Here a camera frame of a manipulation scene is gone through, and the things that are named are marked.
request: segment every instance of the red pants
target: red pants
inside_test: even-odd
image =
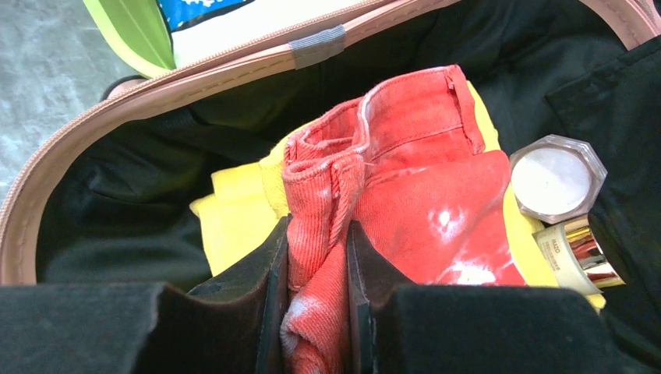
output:
[[[507,243],[507,156],[483,153],[457,66],[381,83],[296,133],[283,179],[292,303],[281,328],[295,372],[348,361],[345,252],[351,219],[420,284],[523,285]]]

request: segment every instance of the clothing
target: clothing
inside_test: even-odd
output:
[[[485,151],[499,150],[498,133],[491,124],[484,103],[470,82],[468,88],[475,101],[475,117],[484,139]],[[270,234],[277,219],[289,213],[281,174],[284,148],[290,136],[278,142],[269,156],[259,163],[213,173],[214,186],[219,186],[217,192],[191,203],[191,209],[202,225],[203,245],[213,275],[253,251]],[[216,195],[220,194],[227,207],[218,203]],[[530,235],[542,230],[543,226],[538,220],[519,212],[511,186],[505,192],[503,215],[507,240],[526,284],[557,286]],[[605,303],[601,295],[591,295],[587,299],[596,308],[602,308]]]
[[[458,66],[389,79],[291,137],[293,299],[281,339],[295,372],[341,372],[348,360],[352,218],[414,282],[525,285],[502,213],[509,161],[484,149]]]

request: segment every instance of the blue pattern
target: blue pattern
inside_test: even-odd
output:
[[[236,5],[245,0],[157,0],[170,31],[182,24],[215,10]]]

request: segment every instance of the gray floor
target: gray floor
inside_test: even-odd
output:
[[[131,74],[82,1],[1,0],[0,201],[53,132]]]

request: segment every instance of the cream tube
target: cream tube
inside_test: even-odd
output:
[[[587,215],[536,232],[533,237],[561,287],[594,295],[602,288],[624,284],[595,240]]]

